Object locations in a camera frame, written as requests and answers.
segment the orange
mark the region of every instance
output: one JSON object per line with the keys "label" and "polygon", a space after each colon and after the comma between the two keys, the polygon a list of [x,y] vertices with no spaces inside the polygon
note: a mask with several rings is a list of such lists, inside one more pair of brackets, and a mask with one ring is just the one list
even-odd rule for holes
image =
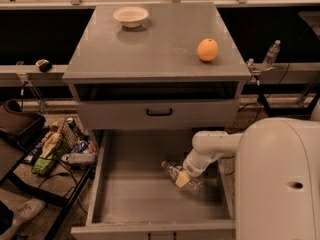
{"label": "orange", "polygon": [[211,38],[203,39],[198,46],[198,56],[203,61],[212,61],[218,55],[218,44]]}

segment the black bag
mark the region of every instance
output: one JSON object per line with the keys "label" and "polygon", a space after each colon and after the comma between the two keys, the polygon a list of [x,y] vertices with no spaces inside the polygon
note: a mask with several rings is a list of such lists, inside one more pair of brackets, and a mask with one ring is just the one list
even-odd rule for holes
{"label": "black bag", "polygon": [[0,137],[8,143],[29,151],[42,135],[46,119],[35,112],[22,112],[15,100],[0,106]]}

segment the drawer front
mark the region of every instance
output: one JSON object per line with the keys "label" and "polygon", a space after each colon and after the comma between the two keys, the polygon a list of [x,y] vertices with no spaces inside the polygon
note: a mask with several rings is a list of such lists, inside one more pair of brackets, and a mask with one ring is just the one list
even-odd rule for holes
{"label": "drawer front", "polygon": [[231,126],[238,107],[236,99],[77,104],[84,127],[127,130]]}

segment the gray countertop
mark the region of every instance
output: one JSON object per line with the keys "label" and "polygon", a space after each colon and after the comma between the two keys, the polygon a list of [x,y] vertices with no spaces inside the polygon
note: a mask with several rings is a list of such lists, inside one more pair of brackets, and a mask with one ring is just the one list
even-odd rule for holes
{"label": "gray countertop", "polygon": [[[98,5],[64,74],[66,82],[174,79],[247,80],[249,71],[211,2],[139,4],[149,17],[137,28],[113,18],[125,4]],[[213,38],[219,53],[205,63],[198,44]]]}

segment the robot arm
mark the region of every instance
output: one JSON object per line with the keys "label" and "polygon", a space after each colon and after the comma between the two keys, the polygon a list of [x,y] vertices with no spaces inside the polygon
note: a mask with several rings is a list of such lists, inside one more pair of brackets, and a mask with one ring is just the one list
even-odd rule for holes
{"label": "robot arm", "polygon": [[198,177],[209,164],[223,155],[235,154],[241,134],[229,135],[223,131],[200,131],[192,139],[193,149],[183,162],[183,168],[189,176]]}

